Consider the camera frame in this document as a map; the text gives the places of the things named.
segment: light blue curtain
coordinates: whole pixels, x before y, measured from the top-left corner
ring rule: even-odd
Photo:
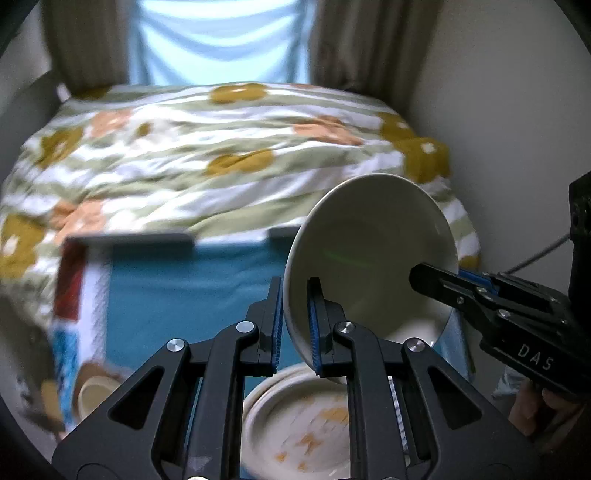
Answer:
[[[137,0],[130,83],[307,83],[316,0]]]

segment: beige curtain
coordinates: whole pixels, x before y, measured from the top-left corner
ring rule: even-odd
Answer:
[[[128,82],[128,20],[133,0],[43,0],[54,70],[71,93]]]
[[[363,93],[404,113],[443,0],[318,0],[315,85]]]

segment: curtain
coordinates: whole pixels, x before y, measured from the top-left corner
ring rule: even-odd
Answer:
[[[307,83],[315,0],[138,0],[130,83]]]
[[[443,0],[318,0],[315,85],[362,93],[405,113]]]
[[[127,83],[133,1],[43,0],[43,27],[53,69],[72,94]]]

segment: black frame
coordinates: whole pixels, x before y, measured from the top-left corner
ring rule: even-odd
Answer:
[[[591,3],[555,0],[591,53]],[[0,5],[0,57],[38,0],[4,0]],[[6,479],[63,480],[19,427],[0,396],[0,469]]]

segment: small bowl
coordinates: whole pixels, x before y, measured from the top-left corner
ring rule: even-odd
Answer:
[[[311,367],[306,285],[319,277],[324,297],[378,337],[433,345],[452,308],[416,293],[410,269],[428,262],[457,273],[452,232],[435,201],[413,182],[376,173],[338,185],[311,210],[285,267],[285,324]]]

